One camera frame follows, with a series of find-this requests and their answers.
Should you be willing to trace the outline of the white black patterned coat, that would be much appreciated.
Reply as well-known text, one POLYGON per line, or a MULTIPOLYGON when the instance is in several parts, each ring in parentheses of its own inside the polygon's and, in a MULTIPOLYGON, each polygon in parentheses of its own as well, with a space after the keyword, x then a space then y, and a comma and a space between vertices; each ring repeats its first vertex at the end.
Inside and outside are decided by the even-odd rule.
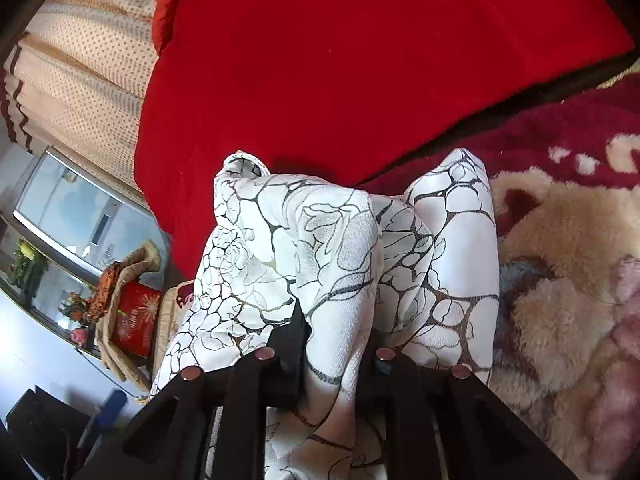
POLYGON ((355 415, 370 333, 416 364, 487 379, 498 314, 494 207, 482 161, 458 148, 398 195, 274 174, 230 155, 216 226, 153 389, 189 365, 218 370, 262 347, 300 309, 306 394, 267 418, 270 479, 382 479, 381 419, 355 415))

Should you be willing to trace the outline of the red gift box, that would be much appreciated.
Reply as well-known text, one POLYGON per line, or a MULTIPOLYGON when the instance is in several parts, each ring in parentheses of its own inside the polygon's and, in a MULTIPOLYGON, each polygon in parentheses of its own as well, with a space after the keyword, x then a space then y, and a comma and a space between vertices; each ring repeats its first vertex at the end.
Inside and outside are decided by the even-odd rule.
POLYGON ((149 356, 161 299, 159 290, 137 282, 122 288, 112 336, 120 350, 140 358, 149 356))

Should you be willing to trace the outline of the orange black folded garment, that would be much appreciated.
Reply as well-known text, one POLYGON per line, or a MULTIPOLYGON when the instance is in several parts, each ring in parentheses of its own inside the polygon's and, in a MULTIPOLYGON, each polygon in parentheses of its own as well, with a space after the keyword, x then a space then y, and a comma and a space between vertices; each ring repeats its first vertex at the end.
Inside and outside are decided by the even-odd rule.
POLYGON ((96 323, 105 314, 111 304, 111 298, 122 266, 118 261, 110 264, 102 273, 98 286, 88 301, 87 311, 82 317, 88 323, 96 323))

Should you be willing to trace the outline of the beige coat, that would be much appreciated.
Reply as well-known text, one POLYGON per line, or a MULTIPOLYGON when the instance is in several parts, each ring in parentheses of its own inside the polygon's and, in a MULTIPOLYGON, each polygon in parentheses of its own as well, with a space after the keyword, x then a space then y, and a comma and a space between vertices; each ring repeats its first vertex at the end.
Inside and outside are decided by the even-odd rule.
POLYGON ((100 276, 86 315, 96 328, 94 342, 103 365, 120 382, 131 382, 143 393, 151 390, 151 379, 142 367, 151 354, 162 294, 140 280, 159 271, 161 263, 150 240, 124 260, 111 263, 100 276))

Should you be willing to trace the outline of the wooden display shelf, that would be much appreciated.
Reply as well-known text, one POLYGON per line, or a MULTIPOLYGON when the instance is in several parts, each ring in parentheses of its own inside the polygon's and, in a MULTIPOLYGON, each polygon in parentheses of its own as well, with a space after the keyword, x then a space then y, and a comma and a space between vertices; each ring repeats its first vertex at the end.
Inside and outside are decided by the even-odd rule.
POLYGON ((96 329, 85 320, 94 287, 29 243, 1 219, 1 290, 32 318, 75 346, 91 350, 96 329))

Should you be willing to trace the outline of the floral plush seat blanket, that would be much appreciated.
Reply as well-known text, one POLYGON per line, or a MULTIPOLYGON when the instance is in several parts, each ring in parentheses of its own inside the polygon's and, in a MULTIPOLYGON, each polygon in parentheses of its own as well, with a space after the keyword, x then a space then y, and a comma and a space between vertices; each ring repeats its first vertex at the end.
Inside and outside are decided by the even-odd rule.
POLYGON ((355 190, 401 194, 458 148, 486 169, 498 240, 480 380, 574 476, 611 479, 639 439, 639 72, 355 190))

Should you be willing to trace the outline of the beige dotted curtain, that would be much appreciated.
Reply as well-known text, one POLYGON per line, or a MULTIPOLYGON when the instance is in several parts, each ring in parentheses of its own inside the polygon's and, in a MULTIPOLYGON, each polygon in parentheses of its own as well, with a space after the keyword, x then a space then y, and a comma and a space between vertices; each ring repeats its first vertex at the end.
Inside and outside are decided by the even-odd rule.
POLYGON ((134 203, 155 0, 43 0, 1 63, 1 143, 55 148, 134 203))

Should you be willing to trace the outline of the red sofa back cover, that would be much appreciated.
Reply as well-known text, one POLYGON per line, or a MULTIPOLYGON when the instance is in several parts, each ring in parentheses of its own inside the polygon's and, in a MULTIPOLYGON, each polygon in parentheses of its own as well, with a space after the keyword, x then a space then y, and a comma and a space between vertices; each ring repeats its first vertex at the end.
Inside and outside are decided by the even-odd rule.
POLYGON ((228 155, 353 186, 464 118, 633 48, 606 0, 179 0, 134 178, 192 278, 228 155))

